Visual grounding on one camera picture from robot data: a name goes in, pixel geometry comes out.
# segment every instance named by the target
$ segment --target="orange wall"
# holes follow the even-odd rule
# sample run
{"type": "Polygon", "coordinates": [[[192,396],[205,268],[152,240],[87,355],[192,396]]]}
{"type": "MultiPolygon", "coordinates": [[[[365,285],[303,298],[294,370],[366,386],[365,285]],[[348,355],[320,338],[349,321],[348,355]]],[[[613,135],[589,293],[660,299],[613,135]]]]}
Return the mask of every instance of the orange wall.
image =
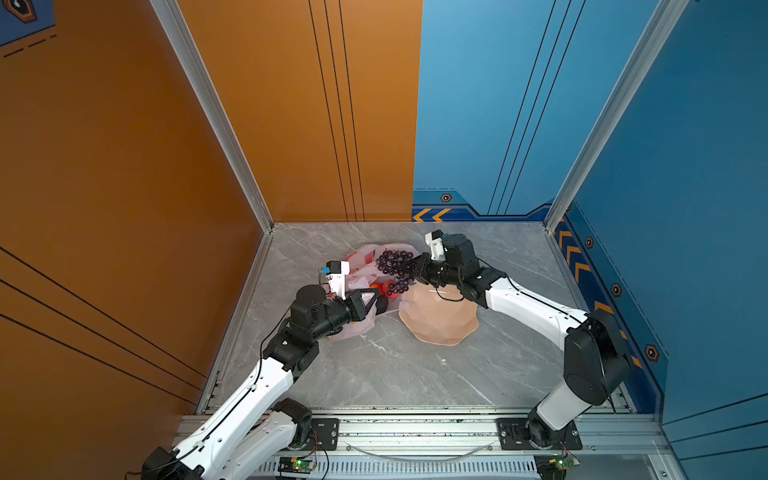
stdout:
{"type": "Polygon", "coordinates": [[[55,14],[0,57],[0,478],[119,478],[194,410],[261,232],[149,2],[55,14]]]}
{"type": "Polygon", "coordinates": [[[180,6],[275,221],[410,219],[421,2],[180,6]]]}

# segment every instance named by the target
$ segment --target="robotic arm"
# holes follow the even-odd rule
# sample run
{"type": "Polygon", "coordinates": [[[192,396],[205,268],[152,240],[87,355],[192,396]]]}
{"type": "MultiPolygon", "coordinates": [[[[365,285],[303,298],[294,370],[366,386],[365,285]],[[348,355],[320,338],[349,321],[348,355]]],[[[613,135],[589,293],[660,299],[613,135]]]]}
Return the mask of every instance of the robotic arm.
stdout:
{"type": "MultiPolygon", "coordinates": [[[[568,423],[602,404],[633,368],[616,321],[607,312],[553,302],[525,289],[491,266],[481,266],[464,235],[426,236],[431,253],[413,259],[414,278],[435,287],[456,285],[479,306],[505,313],[564,350],[563,380],[528,414],[531,442],[542,449],[563,441],[568,423]]],[[[320,285],[296,293],[290,316],[264,349],[262,359],[232,396],[171,452],[156,449],[144,462],[142,480],[244,480],[275,452],[306,444],[311,411],[285,399],[257,427],[261,415],[301,376],[319,353],[318,340],[359,322],[376,304],[378,289],[345,292],[346,262],[329,262],[332,291],[320,285]]]]}

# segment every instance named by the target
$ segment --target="pink plastic bag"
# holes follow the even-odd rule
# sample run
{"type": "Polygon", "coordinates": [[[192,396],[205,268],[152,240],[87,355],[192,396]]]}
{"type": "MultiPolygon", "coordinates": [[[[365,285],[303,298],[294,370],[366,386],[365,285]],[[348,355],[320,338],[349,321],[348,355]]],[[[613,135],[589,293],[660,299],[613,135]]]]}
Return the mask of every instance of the pink plastic bag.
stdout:
{"type": "MultiPolygon", "coordinates": [[[[368,244],[358,248],[347,256],[349,262],[349,275],[346,276],[346,291],[368,288],[371,283],[384,283],[391,280],[393,275],[384,275],[376,265],[376,259],[384,253],[384,250],[405,250],[413,253],[416,257],[419,251],[407,243],[387,243],[386,245],[368,244]]],[[[370,298],[363,295],[363,301],[368,303],[370,298]]],[[[389,301],[387,312],[395,312],[408,308],[408,302],[403,299],[403,295],[398,295],[389,301]]],[[[352,338],[362,335],[376,326],[376,307],[374,306],[366,318],[360,322],[350,323],[345,326],[341,333],[330,336],[332,342],[352,338]]]]}

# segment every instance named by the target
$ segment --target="marble surface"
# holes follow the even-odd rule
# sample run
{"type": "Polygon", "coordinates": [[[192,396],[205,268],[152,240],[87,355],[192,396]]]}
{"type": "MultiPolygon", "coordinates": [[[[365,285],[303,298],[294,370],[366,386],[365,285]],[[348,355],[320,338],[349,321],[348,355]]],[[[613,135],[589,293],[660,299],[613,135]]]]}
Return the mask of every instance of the marble surface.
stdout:
{"type": "MultiPolygon", "coordinates": [[[[427,251],[424,234],[464,233],[478,257],[526,287],[575,305],[540,223],[282,223],[247,318],[220,380],[219,405],[259,358],[259,343],[317,269],[365,243],[410,243],[427,251]]],[[[533,406],[559,381],[562,352],[519,322],[478,308],[480,327],[457,346],[417,340],[396,313],[368,333],[330,342],[288,392],[313,408],[336,406],[533,406]]]]}

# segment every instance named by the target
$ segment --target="bunch of grapes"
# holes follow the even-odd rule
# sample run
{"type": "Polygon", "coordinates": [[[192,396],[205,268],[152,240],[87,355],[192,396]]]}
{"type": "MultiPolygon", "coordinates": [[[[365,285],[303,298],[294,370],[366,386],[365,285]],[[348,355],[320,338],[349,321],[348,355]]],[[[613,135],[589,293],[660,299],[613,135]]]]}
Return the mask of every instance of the bunch of grapes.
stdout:
{"type": "Polygon", "coordinates": [[[413,284],[413,252],[384,250],[376,259],[376,265],[385,275],[395,276],[394,283],[390,283],[390,290],[386,291],[387,296],[403,293],[413,284]]]}

